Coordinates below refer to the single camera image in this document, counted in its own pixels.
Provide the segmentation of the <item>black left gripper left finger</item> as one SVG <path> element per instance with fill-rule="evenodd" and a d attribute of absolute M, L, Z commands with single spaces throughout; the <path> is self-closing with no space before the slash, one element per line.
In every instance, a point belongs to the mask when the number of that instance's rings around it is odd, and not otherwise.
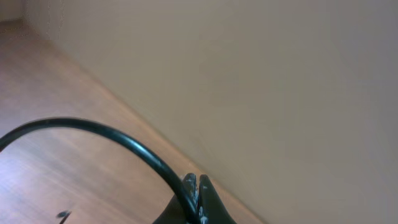
<path fill-rule="evenodd" d="M 198 192 L 196 175 L 193 173 L 186 174 L 182 183 L 195 202 L 195 206 L 197 206 Z M 154 221 L 154 224 L 189 224 L 176 195 L 171 198 L 165 210 Z"/>

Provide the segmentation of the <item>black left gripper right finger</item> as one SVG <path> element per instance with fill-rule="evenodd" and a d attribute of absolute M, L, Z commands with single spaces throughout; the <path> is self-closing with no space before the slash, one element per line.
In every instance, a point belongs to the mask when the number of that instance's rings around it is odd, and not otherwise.
<path fill-rule="evenodd" d="M 198 209 L 201 224 L 236 224 L 205 174 L 200 176 Z"/>

